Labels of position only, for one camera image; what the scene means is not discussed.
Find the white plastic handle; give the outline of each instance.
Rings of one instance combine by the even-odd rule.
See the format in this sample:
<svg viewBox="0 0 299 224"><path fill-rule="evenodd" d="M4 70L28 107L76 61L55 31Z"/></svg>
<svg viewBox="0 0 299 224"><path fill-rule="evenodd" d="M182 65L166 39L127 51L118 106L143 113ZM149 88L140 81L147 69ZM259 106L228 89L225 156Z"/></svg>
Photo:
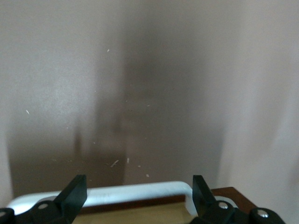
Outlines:
<svg viewBox="0 0 299 224"><path fill-rule="evenodd" d="M59 193L59 191L55 191L24 195L11 201L7 207L14 209L15 214L18 215L29 210L43 198L57 196ZM197 214L192 200L192 188L187 183L180 181L91 188L87 190L87 200L83 207L176 195L185 195L186 209L193 216Z"/></svg>

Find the dust speck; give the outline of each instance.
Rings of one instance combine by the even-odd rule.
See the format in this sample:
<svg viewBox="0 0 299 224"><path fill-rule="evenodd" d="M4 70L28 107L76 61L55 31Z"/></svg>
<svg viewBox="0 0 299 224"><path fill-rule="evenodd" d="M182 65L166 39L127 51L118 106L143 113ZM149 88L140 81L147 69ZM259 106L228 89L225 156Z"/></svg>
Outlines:
<svg viewBox="0 0 299 224"><path fill-rule="evenodd" d="M110 167L114 167L119 160L116 160Z"/></svg>

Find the wooden surface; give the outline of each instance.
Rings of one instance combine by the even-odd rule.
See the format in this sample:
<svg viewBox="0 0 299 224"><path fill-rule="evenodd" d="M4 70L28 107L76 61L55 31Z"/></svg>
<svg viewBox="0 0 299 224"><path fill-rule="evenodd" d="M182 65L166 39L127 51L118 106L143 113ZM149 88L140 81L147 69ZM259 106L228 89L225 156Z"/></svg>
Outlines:
<svg viewBox="0 0 299 224"><path fill-rule="evenodd" d="M256 206L233 187L213 189L215 196L232 199L249 213ZM185 196L172 196L83 208L74 224L187 224L194 218L185 208Z"/></svg>

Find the wall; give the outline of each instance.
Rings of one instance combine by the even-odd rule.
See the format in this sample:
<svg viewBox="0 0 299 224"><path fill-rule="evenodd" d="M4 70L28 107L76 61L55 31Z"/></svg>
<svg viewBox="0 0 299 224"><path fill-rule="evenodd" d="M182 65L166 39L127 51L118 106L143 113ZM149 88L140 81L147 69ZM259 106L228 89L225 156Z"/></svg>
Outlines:
<svg viewBox="0 0 299 224"><path fill-rule="evenodd" d="M202 174L295 223L298 9L2 1L2 206L77 173L88 187Z"/></svg>

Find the silver screw head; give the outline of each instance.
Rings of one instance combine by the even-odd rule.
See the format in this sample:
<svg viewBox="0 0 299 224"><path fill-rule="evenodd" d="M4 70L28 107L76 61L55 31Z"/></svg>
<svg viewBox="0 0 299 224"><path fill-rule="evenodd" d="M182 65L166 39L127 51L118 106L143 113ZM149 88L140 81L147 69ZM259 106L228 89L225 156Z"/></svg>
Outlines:
<svg viewBox="0 0 299 224"><path fill-rule="evenodd" d="M228 209L228 204L226 204L225 202L219 202L219 207L222 209Z"/></svg>
<svg viewBox="0 0 299 224"><path fill-rule="evenodd" d="M257 210L257 214L259 216L263 217L263 218L268 218L269 217L268 213L266 211L262 210L262 209Z"/></svg>
<svg viewBox="0 0 299 224"><path fill-rule="evenodd" d="M40 204L37 208L38 209L45 209L48 207L48 204L44 203L44 204Z"/></svg>

